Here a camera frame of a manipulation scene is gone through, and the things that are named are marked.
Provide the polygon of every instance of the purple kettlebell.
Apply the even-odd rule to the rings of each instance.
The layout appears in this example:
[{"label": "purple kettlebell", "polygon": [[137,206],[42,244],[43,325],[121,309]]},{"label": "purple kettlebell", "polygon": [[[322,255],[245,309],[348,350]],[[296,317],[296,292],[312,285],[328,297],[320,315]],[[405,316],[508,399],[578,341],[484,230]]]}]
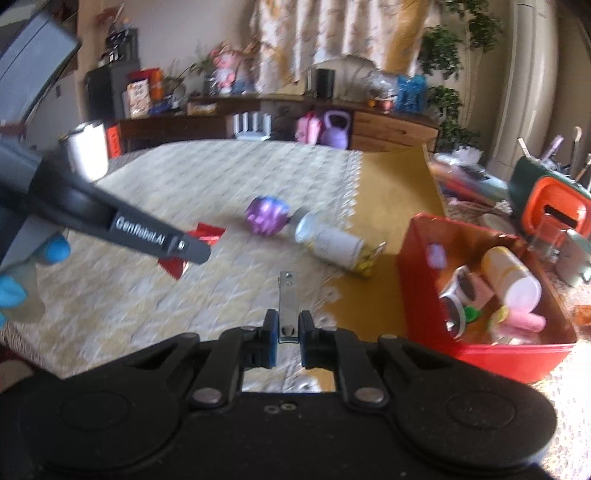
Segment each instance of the purple kettlebell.
[{"label": "purple kettlebell", "polygon": [[[346,122],[344,128],[334,127],[330,121],[330,116],[339,116]],[[320,137],[320,142],[328,147],[339,148],[341,150],[347,150],[349,145],[349,127],[351,125],[351,116],[347,112],[341,112],[340,110],[329,110],[324,114],[324,125],[326,130]]]}]

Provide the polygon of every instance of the orange container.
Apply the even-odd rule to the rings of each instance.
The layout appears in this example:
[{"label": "orange container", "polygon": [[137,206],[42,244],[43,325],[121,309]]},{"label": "orange container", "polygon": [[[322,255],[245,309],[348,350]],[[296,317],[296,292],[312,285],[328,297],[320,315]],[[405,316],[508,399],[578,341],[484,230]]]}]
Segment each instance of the orange container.
[{"label": "orange container", "polygon": [[[427,262],[427,247],[432,243],[446,250],[447,268],[442,272],[431,269]],[[540,345],[491,345],[487,318],[500,307],[496,298],[458,340],[447,331],[439,291],[461,265],[480,273],[484,253],[497,245],[509,248],[540,281],[541,300],[533,311],[546,318]],[[419,214],[410,222],[398,255],[398,271],[408,337],[469,364],[523,383],[536,382],[553,370],[577,341],[570,317],[542,266],[516,236]]]},{"label": "orange container", "polygon": [[150,84],[150,98],[153,102],[159,102],[164,98],[164,88],[162,87],[162,70],[150,69],[148,83]]},{"label": "orange container", "polygon": [[114,125],[109,127],[105,135],[107,137],[107,152],[109,154],[109,158],[116,158],[122,154],[121,151],[121,142],[119,137],[119,127]]},{"label": "orange container", "polygon": [[521,216],[524,231],[534,235],[545,213],[584,237],[591,234],[591,200],[550,176],[535,182]]}]

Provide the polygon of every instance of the wooden drawer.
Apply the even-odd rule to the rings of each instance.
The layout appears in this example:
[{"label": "wooden drawer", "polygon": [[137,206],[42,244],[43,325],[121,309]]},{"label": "wooden drawer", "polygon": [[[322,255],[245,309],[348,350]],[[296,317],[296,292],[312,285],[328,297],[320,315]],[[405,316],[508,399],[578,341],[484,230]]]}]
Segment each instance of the wooden drawer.
[{"label": "wooden drawer", "polygon": [[122,120],[121,140],[207,140],[232,136],[231,118],[224,116],[156,116]]},{"label": "wooden drawer", "polygon": [[375,138],[363,137],[361,135],[351,135],[351,150],[361,150],[364,152],[392,152],[407,148],[407,145],[400,145]]},{"label": "wooden drawer", "polygon": [[167,119],[166,138],[213,140],[228,138],[226,119],[222,116],[178,116]]},{"label": "wooden drawer", "polygon": [[435,149],[437,133],[437,129],[432,127],[372,113],[357,112],[353,121],[353,135],[376,138],[408,147],[425,143],[429,151]]}]

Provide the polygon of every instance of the green lid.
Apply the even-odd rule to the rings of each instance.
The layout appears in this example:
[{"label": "green lid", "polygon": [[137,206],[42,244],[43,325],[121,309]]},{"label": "green lid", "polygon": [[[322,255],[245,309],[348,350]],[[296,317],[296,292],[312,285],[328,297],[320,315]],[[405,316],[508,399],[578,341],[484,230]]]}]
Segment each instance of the green lid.
[{"label": "green lid", "polygon": [[466,315],[466,323],[472,323],[480,317],[480,310],[476,310],[474,307],[468,305],[464,307],[464,314]]}]

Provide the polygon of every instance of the red box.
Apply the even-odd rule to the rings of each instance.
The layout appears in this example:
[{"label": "red box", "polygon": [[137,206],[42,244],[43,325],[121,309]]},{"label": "red box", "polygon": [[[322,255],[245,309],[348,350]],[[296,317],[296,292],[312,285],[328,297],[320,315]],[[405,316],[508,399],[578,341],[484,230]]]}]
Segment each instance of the red box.
[{"label": "red box", "polygon": [[121,142],[119,141],[119,126],[113,125],[106,131],[107,137],[107,152],[109,158],[117,158],[121,156]]},{"label": "red box", "polygon": [[[427,263],[427,246],[432,243],[442,244],[446,250],[448,266],[441,273]],[[542,345],[468,343],[462,341],[466,334],[454,340],[445,327],[446,314],[439,301],[439,289],[461,265],[480,273],[482,255],[497,245],[509,248],[542,285],[541,300],[534,310],[546,318],[546,327],[540,332]],[[419,214],[411,219],[398,255],[398,270],[408,337],[446,355],[513,380],[532,383],[544,378],[564,360],[577,341],[569,315],[542,266],[516,236]],[[486,329],[486,323],[480,323],[477,328]]]}]

